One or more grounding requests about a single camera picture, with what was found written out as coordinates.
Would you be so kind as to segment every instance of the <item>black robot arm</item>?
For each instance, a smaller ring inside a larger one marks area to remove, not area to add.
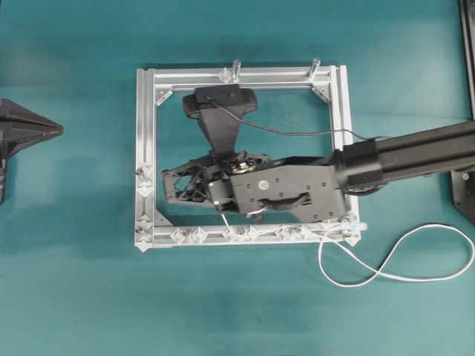
[[[240,124],[262,128],[242,120],[257,108],[252,90],[238,85],[199,88],[183,103],[187,115],[198,119],[212,150],[162,172],[170,203],[214,206],[220,213],[253,217],[267,209],[287,210],[312,223],[343,217],[345,194],[367,195],[394,180],[447,171],[469,174],[475,168],[475,122],[367,139],[326,158],[272,160],[234,150]]]

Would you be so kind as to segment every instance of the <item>bolt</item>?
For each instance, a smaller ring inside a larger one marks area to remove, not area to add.
[[[267,189],[269,189],[269,182],[267,182],[266,180],[261,180],[259,183],[258,183],[258,187],[259,189],[261,189],[262,191],[266,191]]]

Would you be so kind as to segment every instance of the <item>black cable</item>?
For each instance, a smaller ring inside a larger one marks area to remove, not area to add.
[[[371,189],[368,189],[366,191],[345,191],[345,194],[348,194],[348,195],[354,195],[356,197],[365,197],[367,195],[370,195],[370,194],[373,194],[377,191],[380,191],[381,189],[383,189],[386,185],[383,184],[383,185],[378,185],[377,187],[374,187],[374,188],[371,188]]]
[[[246,120],[241,119],[239,116],[234,115],[230,110],[228,110],[225,107],[223,107],[223,106],[219,105],[218,103],[216,103],[216,101],[214,101],[213,99],[208,98],[208,100],[209,100],[210,104],[212,104],[213,106],[215,106],[218,109],[221,109],[222,111],[227,113],[231,118],[233,118],[237,122],[239,122],[243,125],[247,125],[251,128],[257,128],[259,130],[272,132],[272,133],[277,134],[277,135],[283,135],[283,136],[323,136],[323,135],[333,134],[335,132],[349,132],[354,137],[358,137],[359,139],[362,139],[363,141],[367,141],[369,139],[387,139],[387,138],[390,138],[388,136],[377,136],[377,137],[372,137],[372,138],[366,138],[366,137],[363,137],[361,135],[358,135],[357,133],[355,133],[351,130],[348,130],[347,128],[339,128],[339,129],[335,129],[335,130],[326,130],[326,131],[319,131],[319,132],[286,132],[286,131],[275,130],[274,128],[268,128],[267,126],[262,126],[262,125],[258,125],[258,124],[253,124],[251,122],[247,122]]]

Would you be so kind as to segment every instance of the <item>teal mat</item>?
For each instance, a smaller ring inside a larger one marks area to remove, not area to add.
[[[63,136],[10,164],[0,207],[3,355],[474,353],[473,268],[447,283],[376,280],[343,290],[321,276],[314,245],[141,254],[132,241],[137,68],[233,59],[307,65],[320,56],[324,65],[348,66],[360,134],[450,125],[470,119],[456,1],[6,0],[0,48],[0,97],[65,126]],[[260,96],[256,119],[324,128],[313,99]],[[173,145],[172,131],[183,127],[196,146],[176,144],[170,166],[207,150],[173,100],[164,107],[175,120],[164,123],[164,142]],[[266,153],[269,142],[276,156],[320,154],[329,144],[263,135],[243,130],[238,144]],[[403,231],[432,221],[475,236],[449,187],[439,175],[362,198],[370,229],[357,255],[377,266]],[[340,251],[326,252],[335,278],[366,276]],[[421,233],[388,271],[448,273],[467,253],[447,232]]]

